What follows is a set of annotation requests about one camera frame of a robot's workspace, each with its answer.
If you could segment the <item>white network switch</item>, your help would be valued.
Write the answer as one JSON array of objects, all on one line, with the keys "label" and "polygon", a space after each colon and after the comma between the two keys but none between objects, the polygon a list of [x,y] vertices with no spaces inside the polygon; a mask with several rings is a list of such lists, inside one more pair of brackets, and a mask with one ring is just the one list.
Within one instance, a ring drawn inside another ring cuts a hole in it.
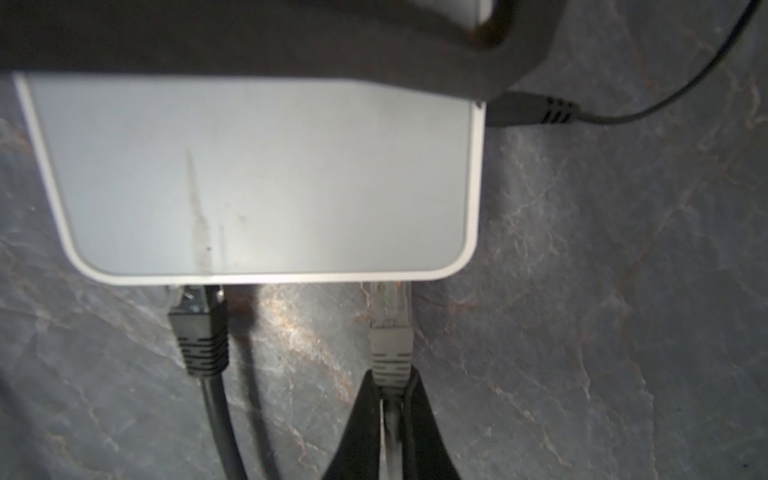
[{"label": "white network switch", "polygon": [[348,81],[12,80],[63,250],[93,280],[428,281],[475,251],[473,102]]}]

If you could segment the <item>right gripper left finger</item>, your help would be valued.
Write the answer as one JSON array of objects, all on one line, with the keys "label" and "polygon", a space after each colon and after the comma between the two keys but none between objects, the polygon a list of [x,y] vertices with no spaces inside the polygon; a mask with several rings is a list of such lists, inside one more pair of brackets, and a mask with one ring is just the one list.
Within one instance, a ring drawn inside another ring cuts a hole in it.
[{"label": "right gripper left finger", "polygon": [[338,448],[323,480],[378,480],[381,452],[381,396],[373,372],[362,380]]}]

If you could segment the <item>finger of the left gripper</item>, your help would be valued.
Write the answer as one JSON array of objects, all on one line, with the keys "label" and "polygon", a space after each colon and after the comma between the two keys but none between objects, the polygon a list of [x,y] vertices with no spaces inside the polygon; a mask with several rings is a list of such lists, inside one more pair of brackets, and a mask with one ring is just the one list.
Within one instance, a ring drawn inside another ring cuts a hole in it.
[{"label": "finger of the left gripper", "polygon": [[408,1],[5,1],[3,71],[343,78],[491,100],[548,55],[561,1],[465,28]]}]

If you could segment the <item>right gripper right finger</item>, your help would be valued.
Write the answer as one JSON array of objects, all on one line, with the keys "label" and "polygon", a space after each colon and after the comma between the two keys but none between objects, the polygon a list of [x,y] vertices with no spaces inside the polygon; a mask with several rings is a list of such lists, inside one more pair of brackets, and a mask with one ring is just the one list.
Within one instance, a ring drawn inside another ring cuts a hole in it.
[{"label": "right gripper right finger", "polygon": [[426,389],[413,367],[406,385],[400,420],[402,471],[405,480],[460,480],[440,434]]}]

